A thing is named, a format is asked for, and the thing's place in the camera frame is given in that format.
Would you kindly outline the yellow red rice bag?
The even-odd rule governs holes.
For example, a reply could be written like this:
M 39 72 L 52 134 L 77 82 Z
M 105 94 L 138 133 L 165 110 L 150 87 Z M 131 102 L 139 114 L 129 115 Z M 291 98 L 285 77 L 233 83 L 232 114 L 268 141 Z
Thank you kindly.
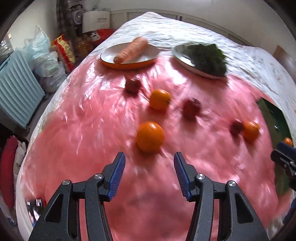
M 66 73 L 72 72 L 76 63 L 75 55 L 63 34 L 51 42 L 51 48 L 57 52 L 58 60 L 63 63 Z

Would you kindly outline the light blue suitcase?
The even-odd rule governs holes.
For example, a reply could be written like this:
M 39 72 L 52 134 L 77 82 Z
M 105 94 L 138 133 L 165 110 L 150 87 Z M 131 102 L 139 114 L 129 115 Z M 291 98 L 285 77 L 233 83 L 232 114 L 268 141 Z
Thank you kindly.
M 44 96 L 22 52 L 14 51 L 1 64 L 1 109 L 26 128 Z

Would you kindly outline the small red fruit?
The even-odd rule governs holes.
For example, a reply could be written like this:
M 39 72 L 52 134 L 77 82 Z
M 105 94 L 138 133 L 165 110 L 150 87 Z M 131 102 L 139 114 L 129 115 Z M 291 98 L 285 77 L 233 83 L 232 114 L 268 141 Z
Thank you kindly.
M 126 92 L 136 95 L 138 94 L 140 88 L 142 87 L 142 82 L 139 78 L 127 78 L 125 81 Z

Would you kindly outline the red cloth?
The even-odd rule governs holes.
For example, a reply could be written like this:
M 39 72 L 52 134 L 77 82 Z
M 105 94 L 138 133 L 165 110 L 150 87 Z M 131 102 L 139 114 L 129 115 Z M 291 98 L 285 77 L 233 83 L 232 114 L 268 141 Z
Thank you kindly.
M 9 209 L 15 205 L 13 166 L 17 147 L 17 138 L 10 136 L 1 155 L 1 193 Z

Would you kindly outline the pink plastic sheet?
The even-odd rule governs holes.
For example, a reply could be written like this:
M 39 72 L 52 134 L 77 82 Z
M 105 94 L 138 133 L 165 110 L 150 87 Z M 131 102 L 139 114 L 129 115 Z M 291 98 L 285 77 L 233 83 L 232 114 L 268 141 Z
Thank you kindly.
M 63 180 L 85 181 L 124 152 L 116 196 L 106 205 L 115 240 L 184 240 L 194 205 L 182 196 L 173 157 L 181 152 L 213 181 L 234 180 L 264 226 L 287 214 L 278 197 L 271 139 L 244 79 L 201 78 L 161 55 L 138 71 L 88 57 L 69 77 L 23 166 L 27 200 L 49 201 Z

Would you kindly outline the plaid hanging scarf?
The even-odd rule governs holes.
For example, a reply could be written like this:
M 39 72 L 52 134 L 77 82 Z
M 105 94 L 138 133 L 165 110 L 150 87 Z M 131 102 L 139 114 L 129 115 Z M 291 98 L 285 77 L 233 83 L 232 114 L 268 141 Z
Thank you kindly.
M 72 21 L 71 9 L 68 1 L 57 0 L 56 2 L 57 31 L 59 35 L 64 35 L 67 40 L 75 39 L 76 34 Z

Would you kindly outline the green cardboard tray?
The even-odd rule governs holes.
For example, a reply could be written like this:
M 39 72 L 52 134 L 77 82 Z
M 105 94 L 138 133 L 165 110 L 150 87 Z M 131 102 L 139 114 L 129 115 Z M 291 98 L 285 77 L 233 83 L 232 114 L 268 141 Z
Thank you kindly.
M 261 98 L 258 100 L 257 105 L 261 110 L 265 123 L 267 125 L 272 146 L 276 149 L 278 143 L 283 141 L 285 138 L 290 138 L 292 140 L 292 136 L 290 134 L 290 129 L 288 128 L 288 124 L 283 115 L 283 112 L 274 104 L 269 102 L 265 98 Z M 277 196 L 283 196 L 288 190 L 289 187 L 289 179 L 285 174 L 283 168 L 279 165 L 275 165 L 275 188 Z

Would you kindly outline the lower purple fan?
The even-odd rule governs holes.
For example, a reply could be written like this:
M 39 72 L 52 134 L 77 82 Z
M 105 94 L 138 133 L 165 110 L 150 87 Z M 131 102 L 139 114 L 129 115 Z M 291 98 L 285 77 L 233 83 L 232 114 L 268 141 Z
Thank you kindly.
M 83 22 L 83 11 L 81 9 L 72 12 L 72 19 L 75 25 L 80 25 Z

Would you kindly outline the red apple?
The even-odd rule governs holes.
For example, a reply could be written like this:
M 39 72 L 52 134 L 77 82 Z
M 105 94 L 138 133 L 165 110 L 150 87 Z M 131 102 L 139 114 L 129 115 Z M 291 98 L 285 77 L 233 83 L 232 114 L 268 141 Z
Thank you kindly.
M 194 121 L 201 111 L 201 102 L 196 98 L 189 98 L 183 104 L 183 117 Z
M 239 135 L 244 130 L 243 121 L 239 119 L 235 119 L 232 121 L 230 125 L 230 133 L 232 136 Z

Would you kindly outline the white dark-rimmed plate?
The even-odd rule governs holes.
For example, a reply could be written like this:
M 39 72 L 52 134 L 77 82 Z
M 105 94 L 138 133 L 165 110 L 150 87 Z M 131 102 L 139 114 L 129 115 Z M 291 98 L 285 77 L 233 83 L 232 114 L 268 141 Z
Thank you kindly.
M 176 58 L 178 63 L 180 63 L 183 67 L 185 67 L 187 70 L 191 71 L 192 73 L 200 75 L 201 77 L 204 77 L 204 78 L 221 79 L 221 78 L 226 77 L 227 72 L 226 72 L 226 75 L 224 77 L 216 77 L 216 76 L 212 76 L 212 75 L 206 74 L 204 72 L 201 72 L 198 69 L 195 69 L 193 64 L 191 63 L 190 59 L 184 53 L 185 48 L 187 46 L 188 45 L 177 45 L 171 50 L 173 56 Z

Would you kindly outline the orange plate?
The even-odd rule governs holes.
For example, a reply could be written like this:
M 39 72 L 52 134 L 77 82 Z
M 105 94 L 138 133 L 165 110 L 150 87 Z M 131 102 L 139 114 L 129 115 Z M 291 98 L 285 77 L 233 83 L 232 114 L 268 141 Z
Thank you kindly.
M 160 49 L 148 44 L 146 49 L 138 56 L 133 57 L 125 63 L 115 64 L 114 57 L 123 50 L 128 43 L 114 45 L 104 50 L 100 55 L 102 64 L 115 70 L 137 70 L 154 64 L 160 54 Z

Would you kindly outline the small back orange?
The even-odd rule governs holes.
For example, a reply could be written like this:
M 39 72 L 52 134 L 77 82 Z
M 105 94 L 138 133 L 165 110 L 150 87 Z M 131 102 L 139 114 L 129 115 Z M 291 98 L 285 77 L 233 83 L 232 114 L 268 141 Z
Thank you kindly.
M 171 102 L 171 95 L 163 89 L 156 89 L 151 93 L 149 106 L 158 111 L 166 111 Z

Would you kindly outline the large front orange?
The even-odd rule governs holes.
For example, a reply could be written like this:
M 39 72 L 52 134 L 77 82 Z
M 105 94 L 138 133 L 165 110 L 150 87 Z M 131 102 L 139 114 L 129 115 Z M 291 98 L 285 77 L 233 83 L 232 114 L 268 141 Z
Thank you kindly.
M 283 142 L 291 147 L 293 147 L 293 142 L 290 138 L 286 137 L 284 138 Z

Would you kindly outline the white cardboard box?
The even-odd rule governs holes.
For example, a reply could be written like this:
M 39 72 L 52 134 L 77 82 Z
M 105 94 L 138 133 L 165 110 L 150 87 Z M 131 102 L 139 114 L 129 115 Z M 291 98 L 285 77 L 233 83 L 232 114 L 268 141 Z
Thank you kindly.
M 109 11 L 88 11 L 83 14 L 82 33 L 110 28 Z

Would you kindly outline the large orange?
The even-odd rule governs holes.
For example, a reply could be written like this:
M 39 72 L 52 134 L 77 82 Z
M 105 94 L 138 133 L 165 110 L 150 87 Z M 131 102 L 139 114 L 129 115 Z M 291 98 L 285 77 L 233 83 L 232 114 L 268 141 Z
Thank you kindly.
M 284 138 L 283 142 L 291 147 L 293 147 L 293 142 L 290 138 L 286 137 Z
M 253 143 L 259 136 L 260 126 L 254 121 L 244 121 L 243 122 L 243 138 L 249 142 Z

